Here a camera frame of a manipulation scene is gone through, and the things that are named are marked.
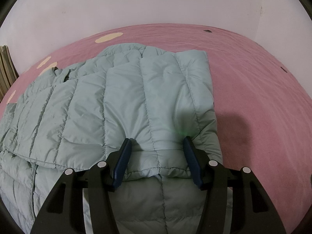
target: pink bed sheet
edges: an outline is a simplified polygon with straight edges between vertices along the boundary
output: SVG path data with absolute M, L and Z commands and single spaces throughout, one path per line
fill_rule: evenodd
M 116 32 L 123 35 L 95 42 Z M 24 72 L 0 103 L 0 115 L 12 93 L 10 102 L 16 102 L 50 64 L 57 62 L 58 68 L 65 68 L 96 56 L 107 46 L 127 42 L 173 52 L 197 49 L 208 53 L 224 166 L 249 166 L 287 232 L 292 232 L 312 204 L 312 100 L 275 57 L 239 34 L 179 24 L 129 26 L 98 33 L 53 52 L 45 65 L 37 68 L 39 61 Z

